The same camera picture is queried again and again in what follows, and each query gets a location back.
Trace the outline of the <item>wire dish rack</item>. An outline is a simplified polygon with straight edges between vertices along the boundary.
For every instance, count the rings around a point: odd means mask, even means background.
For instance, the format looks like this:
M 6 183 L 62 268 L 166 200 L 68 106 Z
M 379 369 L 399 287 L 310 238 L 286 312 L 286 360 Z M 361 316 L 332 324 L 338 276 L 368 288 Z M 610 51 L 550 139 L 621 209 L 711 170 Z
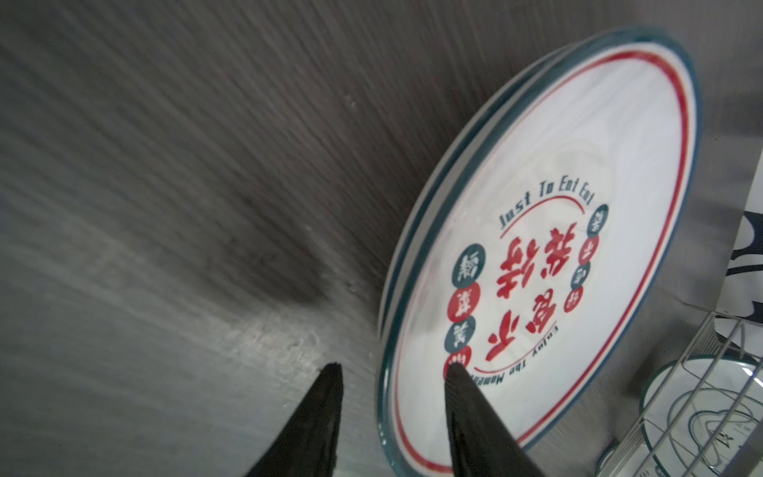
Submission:
M 643 387 L 639 415 L 599 476 L 759 476 L 762 322 L 711 313 Z

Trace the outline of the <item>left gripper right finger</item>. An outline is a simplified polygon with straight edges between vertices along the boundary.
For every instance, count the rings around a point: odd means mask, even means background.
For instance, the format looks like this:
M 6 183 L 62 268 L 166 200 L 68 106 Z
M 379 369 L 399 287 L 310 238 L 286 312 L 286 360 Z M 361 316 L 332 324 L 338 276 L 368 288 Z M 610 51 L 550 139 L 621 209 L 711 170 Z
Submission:
M 542 475 L 462 364 L 454 363 L 448 367 L 444 395 L 455 476 Z

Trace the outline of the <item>white plate green red rim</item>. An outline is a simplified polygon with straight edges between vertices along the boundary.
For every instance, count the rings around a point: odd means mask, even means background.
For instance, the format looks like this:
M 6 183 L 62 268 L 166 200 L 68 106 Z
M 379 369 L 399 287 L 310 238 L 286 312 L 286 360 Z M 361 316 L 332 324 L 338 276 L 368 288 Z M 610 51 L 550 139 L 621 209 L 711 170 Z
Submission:
M 488 120 L 510 97 L 512 97 L 512 95 L 514 95 L 514 93 L 516 93 L 516 90 L 519 87 L 522 87 L 522 85 L 524 85 L 533 75 L 536 75 L 543 65 L 563 56 L 571 48 L 572 45 L 568 45 L 556 49 L 552 53 L 536 60 L 532 65 L 526 67 L 526 69 L 523 69 L 520 73 L 512 77 L 508 83 L 502 85 L 502 87 L 500 87 L 500 89 L 498 89 L 498 91 L 496 91 L 496 93 L 494 93 L 494 95 L 492 95 L 492 97 L 490 97 L 490 99 L 488 99 L 488 101 L 486 101 L 486 103 L 484 103 L 484 105 L 482 105 L 482 107 L 480 107 L 480 109 L 471 117 L 469 122 L 459 132 L 437 163 L 407 218 L 407 222 L 403 227 L 403 231 L 401 232 L 401 236 L 395 247 L 395 252 L 391 258 L 391 263 L 389 264 L 389 270 L 387 271 L 387 277 L 385 278 L 385 284 L 383 285 L 383 292 L 381 293 L 378 314 L 377 336 L 379 339 L 382 339 L 383 332 L 385 331 L 385 322 L 387 322 L 387 314 L 389 314 L 389 308 L 391 308 L 393 292 L 395 291 L 397 281 L 401 276 L 401 269 L 405 263 L 407 251 L 411 247 L 416 231 L 420 222 L 423 220 L 423 215 L 427 212 L 429 204 L 434 199 L 440 184 L 447 177 L 455 162 L 473 142 L 476 135 L 483 129 Z

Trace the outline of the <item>white plate clover front left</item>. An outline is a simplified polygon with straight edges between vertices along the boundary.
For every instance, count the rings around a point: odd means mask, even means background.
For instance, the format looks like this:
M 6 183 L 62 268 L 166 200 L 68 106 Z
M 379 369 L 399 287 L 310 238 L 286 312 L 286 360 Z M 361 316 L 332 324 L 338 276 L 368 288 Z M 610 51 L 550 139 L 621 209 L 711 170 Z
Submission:
M 719 476 L 762 421 L 762 366 L 710 355 L 665 365 L 639 410 L 642 442 L 620 476 Z

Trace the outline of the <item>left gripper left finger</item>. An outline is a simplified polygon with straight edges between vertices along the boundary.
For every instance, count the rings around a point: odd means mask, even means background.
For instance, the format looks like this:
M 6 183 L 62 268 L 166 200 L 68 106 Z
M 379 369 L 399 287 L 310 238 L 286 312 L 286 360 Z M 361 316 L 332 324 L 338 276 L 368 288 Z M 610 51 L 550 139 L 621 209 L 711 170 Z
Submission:
M 332 476 L 337 462 L 343 371 L 326 365 L 248 476 Z

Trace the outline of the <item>white plate red characters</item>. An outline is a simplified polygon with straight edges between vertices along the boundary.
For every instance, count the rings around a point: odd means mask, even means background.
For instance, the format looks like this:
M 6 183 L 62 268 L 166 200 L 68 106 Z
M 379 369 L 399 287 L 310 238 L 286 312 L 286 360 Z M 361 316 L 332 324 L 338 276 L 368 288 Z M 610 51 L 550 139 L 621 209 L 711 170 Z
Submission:
M 700 126 L 687 50 L 650 27 L 573 44 L 488 120 L 423 215 L 387 314 L 376 405 L 395 474 L 452 474 L 451 364 L 521 447 L 569 411 L 656 280 Z

